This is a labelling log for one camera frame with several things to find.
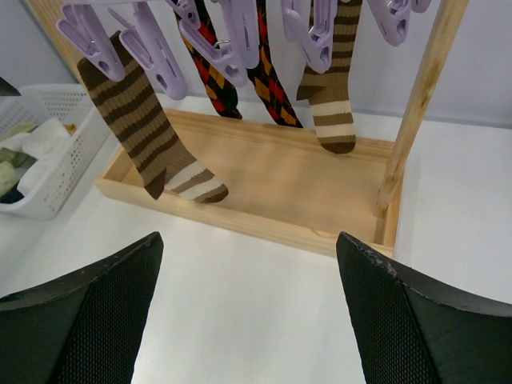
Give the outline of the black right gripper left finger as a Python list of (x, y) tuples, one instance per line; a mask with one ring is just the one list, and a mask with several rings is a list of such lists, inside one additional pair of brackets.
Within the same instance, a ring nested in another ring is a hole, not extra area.
[(124, 249), (1, 299), (3, 383), (129, 383), (164, 243)]

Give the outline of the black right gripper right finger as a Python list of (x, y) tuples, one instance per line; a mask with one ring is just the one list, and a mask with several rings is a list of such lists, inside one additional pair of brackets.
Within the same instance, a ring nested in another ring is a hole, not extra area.
[(509, 383), (511, 305), (450, 286), (341, 232), (336, 255), (368, 383)]

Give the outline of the purple round clip hanger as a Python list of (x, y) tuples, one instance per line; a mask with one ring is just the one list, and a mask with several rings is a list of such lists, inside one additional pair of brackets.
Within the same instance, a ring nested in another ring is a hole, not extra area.
[[(259, 61), (262, 28), (258, 25), (257, 3), (221, 1), (228, 38), (216, 43), (209, 43), (199, 31), (196, 1), (170, 1), (168, 4), (179, 16), (179, 31), (192, 47), (234, 86), (244, 86), (248, 81), (247, 70), (255, 68)], [(298, 45), (312, 74), (327, 74), (347, 67), (343, 59), (349, 51), (340, 45), (342, 18), (337, 14), (342, 4), (341, 1), (315, 1), (313, 18), (307, 21), (300, 2), (281, 3), (284, 35), (289, 42)], [(92, 1), (68, 1), (61, 8), (62, 18), (56, 27), (100, 72), (119, 82), (126, 72), (93, 6)], [(188, 84), (149, 3), (132, 1), (131, 6), (132, 22), (114, 10), (109, 11), (124, 27), (121, 44), (169, 97), (184, 99), (189, 92)], [(369, 3), (382, 36), (392, 46), (399, 46), (406, 40), (410, 14), (424, 13), (429, 6), (428, 1)]]

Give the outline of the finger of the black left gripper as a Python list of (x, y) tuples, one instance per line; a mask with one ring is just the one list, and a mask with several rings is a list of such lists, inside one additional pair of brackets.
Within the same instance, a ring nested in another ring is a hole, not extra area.
[(0, 78), (0, 96), (20, 96), (21, 93), (3, 78)]

